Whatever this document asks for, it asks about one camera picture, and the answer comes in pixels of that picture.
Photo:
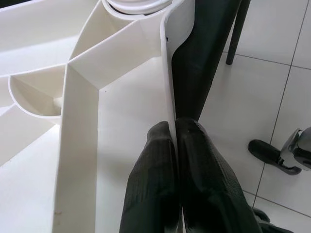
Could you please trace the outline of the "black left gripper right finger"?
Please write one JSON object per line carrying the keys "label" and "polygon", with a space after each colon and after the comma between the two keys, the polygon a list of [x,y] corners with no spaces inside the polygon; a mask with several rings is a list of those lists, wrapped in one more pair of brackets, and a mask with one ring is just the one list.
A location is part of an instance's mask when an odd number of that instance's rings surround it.
{"label": "black left gripper right finger", "polygon": [[188,233],[260,233],[238,179],[195,120],[175,122],[180,194]]}

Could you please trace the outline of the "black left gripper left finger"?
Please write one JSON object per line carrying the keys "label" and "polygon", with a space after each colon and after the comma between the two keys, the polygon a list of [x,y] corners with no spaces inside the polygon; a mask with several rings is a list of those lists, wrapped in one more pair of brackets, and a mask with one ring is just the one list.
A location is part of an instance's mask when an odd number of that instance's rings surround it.
{"label": "black left gripper left finger", "polygon": [[151,127],[127,181],[121,233],[175,233],[180,218],[175,148],[169,125]]}

